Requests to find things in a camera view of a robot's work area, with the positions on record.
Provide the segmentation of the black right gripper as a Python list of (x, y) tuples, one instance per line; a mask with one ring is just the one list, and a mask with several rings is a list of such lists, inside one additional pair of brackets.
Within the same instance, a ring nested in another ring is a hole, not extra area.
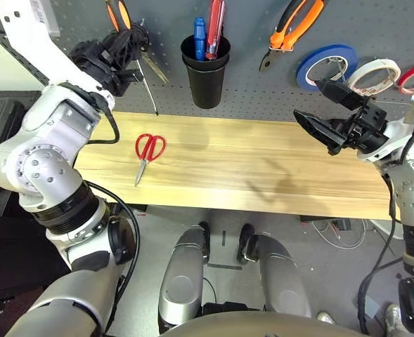
[(345, 84), (331, 79), (315, 81), (321, 94), (334, 103), (357, 113), (348, 119), (330, 119), (331, 125), (313, 114), (295, 110), (297, 123), (313, 138), (328, 147), (329, 154), (338, 154), (344, 148), (371, 153), (385, 144), (387, 113), (375, 105), (367, 105), (368, 99), (351, 90)]

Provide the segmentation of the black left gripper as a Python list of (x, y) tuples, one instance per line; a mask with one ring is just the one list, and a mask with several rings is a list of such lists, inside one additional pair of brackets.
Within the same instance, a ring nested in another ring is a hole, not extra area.
[(128, 70), (132, 60), (140, 60), (149, 48), (148, 31), (140, 25), (131, 29), (112, 32), (99, 41), (86, 41), (70, 52), (71, 61), (93, 77), (103, 89), (113, 95), (124, 95), (131, 83), (142, 82), (139, 69)]

